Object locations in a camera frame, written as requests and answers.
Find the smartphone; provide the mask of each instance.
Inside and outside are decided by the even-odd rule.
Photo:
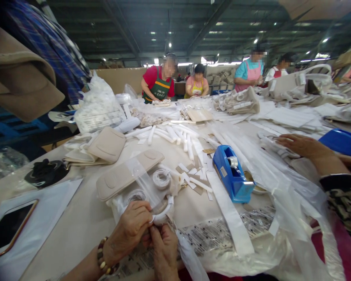
[[[16,242],[23,227],[34,211],[38,199],[7,211],[0,220],[0,256],[7,253]]]

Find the worker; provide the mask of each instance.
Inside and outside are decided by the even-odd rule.
[[[174,53],[168,53],[164,56],[162,66],[151,66],[143,74],[142,96],[145,103],[152,101],[162,101],[174,96],[173,74],[177,68],[177,57]]]
[[[269,69],[265,77],[265,82],[269,82],[270,80],[273,80],[275,78],[288,75],[286,69],[289,68],[289,66],[294,62],[293,56],[293,53],[286,53],[282,55],[278,64]]]
[[[262,84],[262,72],[264,65],[261,58],[265,50],[257,45],[252,51],[250,58],[243,61],[235,72],[235,90],[241,92],[249,86],[255,87]]]
[[[169,226],[160,230],[152,223],[151,207],[146,201],[133,201],[122,214],[113,233],[104,238],[87,256],[72,269],[62,281],[97,281],[104,274],[112,275],[119,268],[119,262],[139,244],[143,234],[149,230],[153,245],[155,278],[158,281],[178,280],[177,236]]]
[[[205,66],[203,64],[197,64],[195,66],[194,75],[186,81],[186,94],[184,98],[190,98],[192,96],[206,96],[209,91],[209,85],[207,79],[204,78]]]
[[[351,236],[351,172],[346,167],[351,167],[351,157],[338,156],[321,142],[302,135],[281,135],[277,143],[313,163],[328,196],[329,208],[339,216]]]

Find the green apron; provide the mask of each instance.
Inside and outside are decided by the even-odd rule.
[[[159,67],[157,66],[157,79],[150,91],[156,98],[163,100],[168,95],[171,83],[172,79],[170,79],[169,82],[166,82],[159,78]],[[144,103],[152,103],[152,99],[145,92],[143,93],[143,98]]]

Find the pink apron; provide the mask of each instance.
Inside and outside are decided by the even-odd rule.
[[[247,64],[247,80],[256,80],[260,77],[261,75],[261,65],[260,65],[260,61],[259,61],[259,67],[254,68],[254,69],[250,69],[248,67],[248,62],[246,60],[246,64]],[[250,85],[237,85],[235,84],[235,90],[237,92],[241,92],[245,89],[247,89]]]

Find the white table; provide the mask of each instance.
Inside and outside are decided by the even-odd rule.
[[[260,131],[259,128],[247,122],[242,122],[237,126],[258,141],[256,133]],[[200,141],[204,148],[211,147],[204,140]],[[150,147],[163,153],[165,156],[163,163],[172,169],[175,169],[178,163],[185,165],[191,163],[182,146],[170,144],[162,138],[154,138],[150,147],[147,143],[138,145],[137,142],[137,138],[130,138],[127,141],[127,145],[115,165],[129,159],[133,151],[145,151]],[[33,162],[39,162],[45,158],[50,161],[59,160],[64,157],[65,153],[66,150],[61,146]],[[33,186],[23,181],[33,162],[0,180],[0,203],[14,195],[34,189]],[[95,185],[98,177],[110,167],[111,165],[71,168],[63,181],[73,179],[78,175],[82,175],[84,180],[21,280],[42,281],[58,277],[63,272],[68,272],[99,243],[102,237],[109,236],[112,233],[115,227],[112,211],[97,198]],[[200,196],[191,188],[186,188],[179,193],[174,201],[174,220],[178,228],[222,217],[216,200],[210,201],[206,192]],[[271,201],[267,195],[252,194],[250,205],[254,208],[270,204]],[[236,204],[236,208],[238,212],[244,211],[241,204]],[[133,274],[125,280],[153,280],[153,273],[141,272],[140,274]]]

